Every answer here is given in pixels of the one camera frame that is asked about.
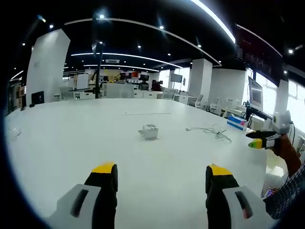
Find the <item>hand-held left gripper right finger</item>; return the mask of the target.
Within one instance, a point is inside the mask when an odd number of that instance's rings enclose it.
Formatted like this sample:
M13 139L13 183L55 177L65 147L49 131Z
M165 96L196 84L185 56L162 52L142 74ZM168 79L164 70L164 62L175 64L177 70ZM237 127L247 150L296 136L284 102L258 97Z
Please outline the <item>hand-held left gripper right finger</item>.
M270 229L275 224L263 200L248 187L239 186L226 168L206 167L205 192L210 229Z

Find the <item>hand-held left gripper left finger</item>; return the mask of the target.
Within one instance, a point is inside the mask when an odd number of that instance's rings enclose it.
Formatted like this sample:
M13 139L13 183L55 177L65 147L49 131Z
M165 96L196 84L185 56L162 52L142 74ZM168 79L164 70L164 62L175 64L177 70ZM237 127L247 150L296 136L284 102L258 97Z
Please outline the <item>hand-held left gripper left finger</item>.
M94 168L83 184L75 185L57 202L49 217L52 229L113 229L118 192L114 162Z

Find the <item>person's right hand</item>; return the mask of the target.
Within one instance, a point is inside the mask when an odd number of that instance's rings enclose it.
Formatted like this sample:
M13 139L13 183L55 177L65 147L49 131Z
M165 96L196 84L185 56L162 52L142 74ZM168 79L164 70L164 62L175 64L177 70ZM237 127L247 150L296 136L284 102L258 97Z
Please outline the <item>person's right hand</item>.
M282 135L277 139L277 145L274 145L271 150L275 155L281 157L282 159L288 158L295 154L295 149L292 146L290 139L287 135Z

